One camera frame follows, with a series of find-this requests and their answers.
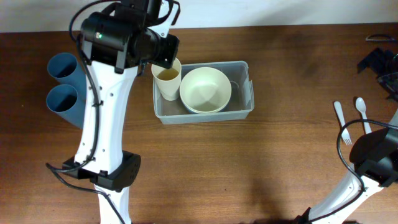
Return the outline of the cream cup front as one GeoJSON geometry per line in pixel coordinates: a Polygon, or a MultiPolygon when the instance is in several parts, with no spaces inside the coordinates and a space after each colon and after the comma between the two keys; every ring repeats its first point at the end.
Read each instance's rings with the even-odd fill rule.
{"type": "Polygon", "coordinates": [[[179,88],[182,81],[182,65],[179,59],[176,58],[174,60],[170,69],[152,65],[151,72],[165,100],[173,101],[180,96],[179,88]]]}

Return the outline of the white plastic spoon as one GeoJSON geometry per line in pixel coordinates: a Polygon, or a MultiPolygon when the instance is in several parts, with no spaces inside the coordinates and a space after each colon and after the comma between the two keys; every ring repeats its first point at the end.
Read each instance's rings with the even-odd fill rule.
{"type": "MultiPolygon", "coordinates": [[[[355,107],[360,112],[362,119],[367,119],[368,118],[366,116],[366,104],[365,104],[364,100],[361,97],[357,97],[357,99],[355,101],[355,107]]],[[[364,132],[366,134],[369,134],[369,133],[372,132],[369,123],[364,122],[363,126],[364,126],[364,132]]]]}

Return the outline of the cream bowl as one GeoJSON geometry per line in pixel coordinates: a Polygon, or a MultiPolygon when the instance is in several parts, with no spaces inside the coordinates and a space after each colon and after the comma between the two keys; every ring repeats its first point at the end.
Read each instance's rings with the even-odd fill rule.
{"type": "Polygon", "coordinates": [[[218,113],[224,111],[231,100],[227,102],[213,102],[209,100],[201,100],[199,102],[191,102],[190,104],[186,104],[183,102],[184,107],[191,114],[201,114],[201,113],[218,113]]]}
{"type": "Polygon", "coordinates": [[[179,93],[181,101],[186,104],[201,100],[221,103],[231,99],[232,86],[229,78],[220,70],[200,67],[182,78],[179,93]]]}

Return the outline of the white plastic fork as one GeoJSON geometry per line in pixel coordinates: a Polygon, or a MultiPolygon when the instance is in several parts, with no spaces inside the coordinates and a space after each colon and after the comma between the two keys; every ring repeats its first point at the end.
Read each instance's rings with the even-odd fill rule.
{"type": "MultiPolygon", "coordinates": [[[[346,123],[345,123],[345,118],[344,118],[343,110],[341,107],[341,103],[339,101],[334,101],[333,106],[334,106],[336,115],[338,117],[338,120],[339,120],[341,126],[344,126],[346,123]]],[[[349,132],[347,129],[343,130],[341,137],[346,145],[352,144],[352,141],[351,141],[351,138],[350,138],[350,135],[349,135],[349,132]]]]}

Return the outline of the blue cup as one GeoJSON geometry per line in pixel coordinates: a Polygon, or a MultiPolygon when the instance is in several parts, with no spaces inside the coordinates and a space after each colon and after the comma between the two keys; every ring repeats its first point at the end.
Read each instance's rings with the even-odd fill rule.
{"type": "Polygon", "coordinates": [[[52,88],[46,98],[47,108],[79,129],[83,128],[85,103],[77,90],[69,84],[52,88]]]}
{"type": "Polygon", "coordinates": [[[53,56],[47,64],[47,71],[59,83],[71,85],[79,95],[86,96],[86,75],[73,54],[53,56]]]}

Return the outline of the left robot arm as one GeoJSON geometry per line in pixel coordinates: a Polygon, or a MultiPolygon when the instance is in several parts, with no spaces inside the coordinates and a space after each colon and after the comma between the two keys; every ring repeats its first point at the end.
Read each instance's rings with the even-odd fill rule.
{"type": "Polygon", "coordinates": [[[99,196],[102,223],[130,223],[129,188],[141,158],[122,149],[129,92],[147,64],[170,68],[179,40],[169,34],[177,1],[109,1],[86,18],[76,38],[86,73],[83,132],[62,173],[89,179],[99,196]]]}

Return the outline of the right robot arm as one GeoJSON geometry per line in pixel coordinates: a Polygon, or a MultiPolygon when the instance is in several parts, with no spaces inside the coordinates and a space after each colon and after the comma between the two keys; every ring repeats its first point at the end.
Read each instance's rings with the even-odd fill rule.
{"type": "MultiPolygon", "coordinates": [[[[376,48],[357,64],[358,73],[366,68],[377,74],[377,81],[389,92],[388,99],[397,102],[397,54],[376,48]]],[[[386,124],[367,119],[362,98],[357,97],[355,105],[362,117],[346,123],[340,102],[333,102],[341,124],[336,149],[348,172],[326,199],[309,207],[294,223],[358,223],[346,219],[370,196],[397,183],[397,111],[386,124]],[[348,163],[341,153],[340,141],[352,143],[346,139],[347,127],[355,123],[363,123],[365,135],[354,143],[348,163]],[[369,124],[383,128],[371,131],[369,124]]]]}

